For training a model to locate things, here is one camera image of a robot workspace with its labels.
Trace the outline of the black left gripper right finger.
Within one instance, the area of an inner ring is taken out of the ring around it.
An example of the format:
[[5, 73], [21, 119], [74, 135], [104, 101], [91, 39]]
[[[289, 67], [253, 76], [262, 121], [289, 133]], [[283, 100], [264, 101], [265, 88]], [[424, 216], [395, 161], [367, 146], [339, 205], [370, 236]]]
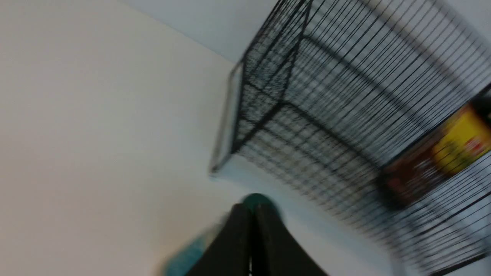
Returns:
[[326, 276], [290, 234], [272, 204], [253, 211], [253, 275]]

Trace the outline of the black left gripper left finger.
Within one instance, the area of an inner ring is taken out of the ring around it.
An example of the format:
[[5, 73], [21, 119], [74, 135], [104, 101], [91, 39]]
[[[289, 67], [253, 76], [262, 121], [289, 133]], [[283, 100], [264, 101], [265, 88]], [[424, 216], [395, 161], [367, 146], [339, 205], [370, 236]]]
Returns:
[[229, 216], [188, 276], [247, 276], [251, 253], [252, 213], [242, 203], [233, 205]]

